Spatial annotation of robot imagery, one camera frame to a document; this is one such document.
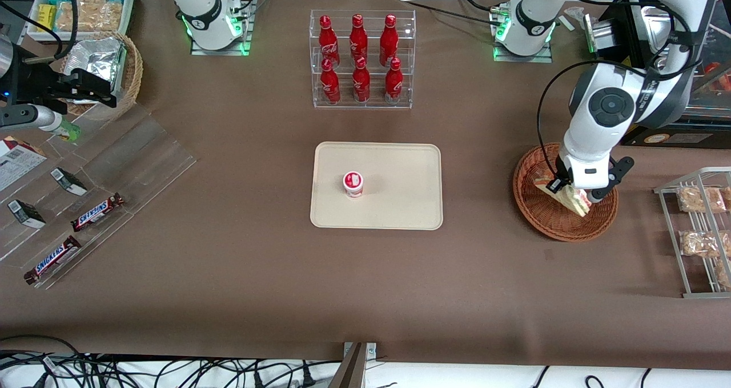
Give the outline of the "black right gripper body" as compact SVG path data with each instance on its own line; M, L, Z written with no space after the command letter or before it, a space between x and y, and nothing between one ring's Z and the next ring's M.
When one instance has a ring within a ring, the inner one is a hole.
M35 54L20 46L2 46L1 98L3 102L15 104L32 103L37 99L68 97L70 84L62 82L65 77L55 72L47 63L29 65L26 58Z

